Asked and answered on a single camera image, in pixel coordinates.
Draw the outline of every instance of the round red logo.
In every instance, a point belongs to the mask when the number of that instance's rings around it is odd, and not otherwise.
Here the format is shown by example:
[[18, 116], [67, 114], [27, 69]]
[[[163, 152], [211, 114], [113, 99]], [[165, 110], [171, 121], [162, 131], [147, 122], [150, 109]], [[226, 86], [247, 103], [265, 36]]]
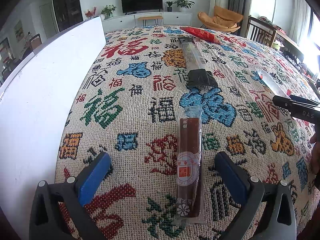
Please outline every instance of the round red logo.
[[192, 184], [197, 177], [199, 154], [191, 152], [179, 153], [177, 157], [177, 184], [187, 186]]

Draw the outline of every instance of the woven fabric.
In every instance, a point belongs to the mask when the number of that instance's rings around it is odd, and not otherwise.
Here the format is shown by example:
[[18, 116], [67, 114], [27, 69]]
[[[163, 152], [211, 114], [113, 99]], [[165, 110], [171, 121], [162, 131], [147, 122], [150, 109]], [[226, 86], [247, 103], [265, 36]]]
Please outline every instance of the woven fabric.
[[[261, 181], [285, 179], [297, 231], [319, 201], [310, 169], [312, 124], [293, 120], [272, 103], [257, 74], [267, 71], [284, 92], [318, 100], [280, 54], [254, 41], [214, 32], [221, 44], [196, 40], [219, 88], [186, 87], [178, 27], [106, 33], [107, 44], [84, 79], [63, 131], [55, 182], [77, 176], [101, 151], [112, 166], [85, 206], [107, 239], [216, 239], [239, 210], [214, 167], [225, 151]], [[180, 107], [202, 105], [204, 217], [206, 224], [177, 227], [175, 214], [177, 118]], [[64, 205], [64, 219], [78, 232]], [[262, 208], [248, 231], [257, 227]]]

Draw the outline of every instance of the red snack bag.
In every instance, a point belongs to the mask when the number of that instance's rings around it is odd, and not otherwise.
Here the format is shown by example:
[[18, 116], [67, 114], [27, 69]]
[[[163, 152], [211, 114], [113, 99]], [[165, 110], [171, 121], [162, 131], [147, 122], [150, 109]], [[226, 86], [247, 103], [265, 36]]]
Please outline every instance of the red snack bag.
[[209, 33], [205, 30], [192, 28], [192, 27], [180, 27], [180, 29], [187, 32], [187, 33], [190, 33], [200, 39], [203, 39], [205, 41], [220, 44], [220, 41], [214, 36], [214, 34]]

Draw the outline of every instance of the window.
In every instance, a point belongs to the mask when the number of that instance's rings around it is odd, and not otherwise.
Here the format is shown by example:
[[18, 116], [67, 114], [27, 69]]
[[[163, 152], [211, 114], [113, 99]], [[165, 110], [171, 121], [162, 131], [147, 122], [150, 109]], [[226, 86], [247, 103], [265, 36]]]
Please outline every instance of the window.
[[320, 22], [317, 16], [313, 13], [312, 29], [310, 35], [304, 37], [300, 47], [303, 50], [304, 60], [308, 69], [320, 78], [319, 63], [317, 56], [320, 55], [320, 50], [315, 45], [320, 46]]

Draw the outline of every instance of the plastic packaging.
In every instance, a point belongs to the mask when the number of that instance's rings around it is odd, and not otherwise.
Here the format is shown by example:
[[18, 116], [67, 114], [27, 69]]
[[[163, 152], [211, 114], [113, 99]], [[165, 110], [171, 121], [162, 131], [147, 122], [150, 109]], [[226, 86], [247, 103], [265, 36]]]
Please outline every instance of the plastic packaging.
[[183, 56], [186, 61], [189, 77], [189, 87], [210, 86], [218, 87], [210, 68], [201, 56], [192, 38], [178, 38], [181, 43]]
[[178, 110], [177, 213], [175, 225], [204, 224], [202, 106]]
[[257, 70], [259, 77], [262, 81], [270, 88], [270, 90], [276, 95], [284, 98], [290, 97], [282, 91], [282, 89], [277, 85], [277, 83], [272, 79], [272, 77], [262, 69]]

